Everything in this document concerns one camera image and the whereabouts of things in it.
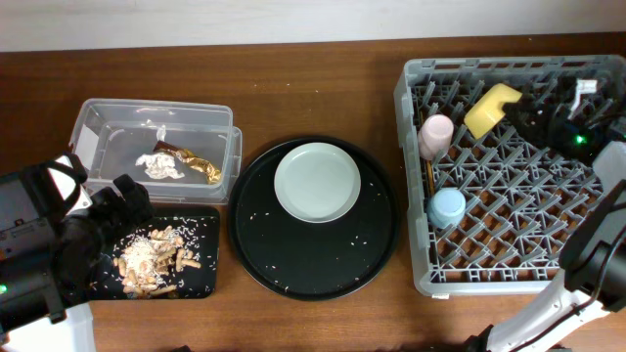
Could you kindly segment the yellow bowl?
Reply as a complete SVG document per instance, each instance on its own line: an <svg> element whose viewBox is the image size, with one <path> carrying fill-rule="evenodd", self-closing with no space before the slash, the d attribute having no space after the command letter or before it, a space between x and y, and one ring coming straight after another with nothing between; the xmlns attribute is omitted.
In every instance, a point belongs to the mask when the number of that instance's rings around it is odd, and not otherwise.
<svg viewBox="0 0 626 352"><path fill-rule="evenodd" d="M490 88L464 118L473 138L480 139L490 132L504 118L504 104L517 103L521 97L521 92L503 83Z"/></svg>

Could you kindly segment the white tissue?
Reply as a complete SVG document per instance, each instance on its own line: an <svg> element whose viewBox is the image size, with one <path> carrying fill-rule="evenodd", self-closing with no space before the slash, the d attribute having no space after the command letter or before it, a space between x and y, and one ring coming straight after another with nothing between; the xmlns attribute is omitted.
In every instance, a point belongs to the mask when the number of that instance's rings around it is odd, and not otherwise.
<svg viewBox="0 0 626 352"><path fill-rule="evenodd" d="M156 131L156 140L165 142L166 127L162 125ZM179 180L185 174L176 168L178 159L171 154L152 151L150 154L142 154L136 161L136 166L144 166L144 172L153 180L171 178Z"/></svg>

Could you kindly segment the gold snack wrapper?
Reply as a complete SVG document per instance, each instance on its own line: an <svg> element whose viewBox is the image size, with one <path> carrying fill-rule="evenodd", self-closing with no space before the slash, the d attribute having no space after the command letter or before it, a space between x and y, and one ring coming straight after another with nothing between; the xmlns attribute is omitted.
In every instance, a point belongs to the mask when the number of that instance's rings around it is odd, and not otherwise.
<svg viewBox="0 0 626 352"><path fill-rule="evenodd" d="M216 168L208 160L197 156L188 149L179 148L166 142L158 141L154 147L154 152L171 154L188 167L202 173L209 185L214 185L222 181L222 173L218 168Z"/></svg>

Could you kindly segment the pink cup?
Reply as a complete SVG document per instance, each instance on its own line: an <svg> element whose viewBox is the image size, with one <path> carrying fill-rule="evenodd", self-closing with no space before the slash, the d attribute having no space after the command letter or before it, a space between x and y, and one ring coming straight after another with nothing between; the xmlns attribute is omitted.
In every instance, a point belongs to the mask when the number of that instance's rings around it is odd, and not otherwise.
<svg viewBox="0 0 626 352"><path fill-rule="evenodd" d="M454 124L443 114L428 117L418 132L418 147L420 157L433 160L440 152L447 152L450 148Z"/></svg>

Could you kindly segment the wooden chopstick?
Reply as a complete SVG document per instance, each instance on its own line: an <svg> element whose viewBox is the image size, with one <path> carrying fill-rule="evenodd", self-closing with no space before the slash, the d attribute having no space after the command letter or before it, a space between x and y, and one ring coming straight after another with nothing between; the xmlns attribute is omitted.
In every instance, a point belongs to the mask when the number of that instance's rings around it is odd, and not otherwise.
<svg viewBox="0 0 626 352"><path fill-rule="evenodd" d="M425 174L427 179L428 194L432 197L435 194L435 184L430 160L425 161Z"/></svg>

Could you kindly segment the blue cup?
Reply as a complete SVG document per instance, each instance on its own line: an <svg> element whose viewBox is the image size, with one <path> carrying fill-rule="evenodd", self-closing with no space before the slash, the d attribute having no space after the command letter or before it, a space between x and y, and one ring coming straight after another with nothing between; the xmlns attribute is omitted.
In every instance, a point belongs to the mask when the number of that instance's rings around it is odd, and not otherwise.
<svg viewBox="0 0 626 352"><path fill-rule="evenodd" d="M437 229L458 226L465 216L466 198L455 188L437 191L428 201L426 215L429 223Z"/></svg>

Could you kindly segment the light grey plate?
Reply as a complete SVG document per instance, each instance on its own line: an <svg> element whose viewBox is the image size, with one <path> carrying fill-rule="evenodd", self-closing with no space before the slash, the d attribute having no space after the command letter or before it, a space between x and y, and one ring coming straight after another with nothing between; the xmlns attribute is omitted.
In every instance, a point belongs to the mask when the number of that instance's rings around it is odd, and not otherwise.
<svg viewBox="0 0 626 352"><path fill-rule="evenodd" d="M313 224L345 215L361 191L356 161L344 149L310 142L289 151L274 176L279 204L292 217Z"/></svg>

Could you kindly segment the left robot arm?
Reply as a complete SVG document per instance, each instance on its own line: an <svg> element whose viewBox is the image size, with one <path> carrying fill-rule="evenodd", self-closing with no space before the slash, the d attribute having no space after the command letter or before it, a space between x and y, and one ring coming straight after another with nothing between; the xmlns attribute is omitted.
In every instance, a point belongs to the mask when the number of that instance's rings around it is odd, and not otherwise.
<svg viewBox="0 0 626 352"><path fill-rule="evenodd" d="M56 324L87 302L103 250L151 219L144 186L128 175L75 209L86 174L47 161L1 178L1 339L41 318Z"/></svg>

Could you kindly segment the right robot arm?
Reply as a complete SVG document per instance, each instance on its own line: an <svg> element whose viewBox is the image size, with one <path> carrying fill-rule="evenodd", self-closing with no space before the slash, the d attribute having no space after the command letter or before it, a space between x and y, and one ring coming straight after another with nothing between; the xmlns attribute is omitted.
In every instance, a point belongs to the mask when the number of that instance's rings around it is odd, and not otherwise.
<svg viewBox="0 0 626 352"><path fill-rule="evenodd" d="M475 137L506 118L528 142L555 148L579 161L593 161L625 143L615 129L625 109L586 121L576 117L585 95L598 91L595 79L567 79L557 99L545 105L498 83L466 114ZM509 320L469 337L466 351L548 351L596 319L625 307L625 182L619 180L563 246L559 271L550 283Z"/></svg>

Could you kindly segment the grey dishwasher rack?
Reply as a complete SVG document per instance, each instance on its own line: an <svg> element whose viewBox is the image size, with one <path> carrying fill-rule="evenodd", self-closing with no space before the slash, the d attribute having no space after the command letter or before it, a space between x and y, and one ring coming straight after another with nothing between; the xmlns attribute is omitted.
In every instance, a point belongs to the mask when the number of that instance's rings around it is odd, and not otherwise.
<svg viewBox="0 0 626 352"><path fill-rule="evenodd" d="M466 113L494 85L506 84L542 103L557 80L597 79L576 117L586 121L625 108L625 61L616 55L415 59L394 90L398 140L408 187L407 212L414 283L430 297L527 294L557 272L561 248L625 176L625 147L611 146L593 165L527 143L507 121L480 139ZM435 114L454 124L449 150L431 160L435 192L466 198L458 226L434 228L426 207L425 161L418 132Z"/></svg>

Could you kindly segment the clear plastic bin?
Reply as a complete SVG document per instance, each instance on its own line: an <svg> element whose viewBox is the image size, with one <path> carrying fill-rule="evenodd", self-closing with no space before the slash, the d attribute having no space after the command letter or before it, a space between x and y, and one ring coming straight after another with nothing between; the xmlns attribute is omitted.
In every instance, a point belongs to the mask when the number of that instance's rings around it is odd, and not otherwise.
<svg viewBox="0 0 626 352"><path fill-rule="evenodd" d="M89 99L70 146L94 194L126 174L153 202L225 204L239 176L243 134L226 106Z"/></svg>

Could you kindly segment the round black tray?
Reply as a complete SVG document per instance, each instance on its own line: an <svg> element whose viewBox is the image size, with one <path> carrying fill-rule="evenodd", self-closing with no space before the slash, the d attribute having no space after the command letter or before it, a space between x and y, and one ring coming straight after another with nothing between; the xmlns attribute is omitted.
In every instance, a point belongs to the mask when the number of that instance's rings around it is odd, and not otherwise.
<svg viewBox="0 0 626 352"><path fill-rule="evenodd" d="M361 173L361 192L342 217L311 224L290 216L274 191L280 160L314 137L284 141L260 154L236 181L228 207L228 234L246 271L268 289L299 300L347 295L384 267L399 239L396 194L380 163L336 138Z"/></svg>

